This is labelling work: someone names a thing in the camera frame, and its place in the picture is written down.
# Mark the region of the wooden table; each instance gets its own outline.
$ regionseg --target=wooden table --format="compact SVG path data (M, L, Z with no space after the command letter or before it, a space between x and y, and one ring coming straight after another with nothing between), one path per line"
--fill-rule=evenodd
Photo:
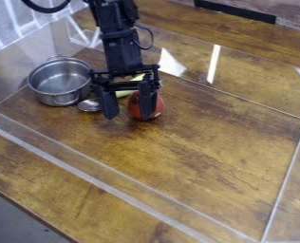
M122 113L113 121L72 106L40 105L24 86L32 67L29 60L19 63L15 58L23 55L19 46L0 52L3 65L16 70L9 77L7 68L0 68L0 114L13 120L13 126L16 122L27 126L36 138L41 134L67 151L73 149L100 161L143 188L151 188L158 197L167 196L171 206L182 204L207 221L167 208L162 215L155 214L163 206L152 197L143 202L155 210L138 207L115 191L104 191L101 184L96 186L60 169L40 152L29 151L27 144L23 148L20 142L1 137L0 194L76 241L196 242L210 238L256 242L268 233L264 229L300 141L300 76L289 65L222 48L212 89L200 79L208 71L200 64L210 61L212 51L212 45L202 41L300 66L300 32L167 1L138 0L138 4L142 22L154 27L158 36L155 48L144 53L146 61L158 61L164 47L187 68L179 78L162 73L167 107L162 117L150 122L131 120L123 109L126 99L119 102ZM81 27L92 28L84 11L75 19ZM93 67L104 66L99 50L81 49L75 57ZM252 73L260 75L248 80L246 75ZM27 140L37 144L33 138ZM49 154L51 143L40 143L41 152ZM99 176L91 163L72 163L88 176ZM136 187L128 190L138 197ZM290 196L285 207L297 212L291 220L297 223L300 198ZM279 233L273 237L287 240L282 238L287 237L283 226L273 227Z

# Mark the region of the white wall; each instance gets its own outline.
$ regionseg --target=white wall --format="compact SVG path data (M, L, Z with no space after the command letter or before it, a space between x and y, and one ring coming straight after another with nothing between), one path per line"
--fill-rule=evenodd
M63 0L33 0L36 4L44 7L53 7L61 1ZM69 5L61 12L43 14L28 9L20 0L0 0L0 48L5 47L51 21L85 6L83 0L71 0Z

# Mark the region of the metal bowl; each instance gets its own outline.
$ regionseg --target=metal bowl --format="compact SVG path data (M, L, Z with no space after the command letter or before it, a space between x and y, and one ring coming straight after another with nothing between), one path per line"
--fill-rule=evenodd
M75 58L56 57L40 65L28 76L28 85L37 100L51 106L67 106L89 92L89 66Z

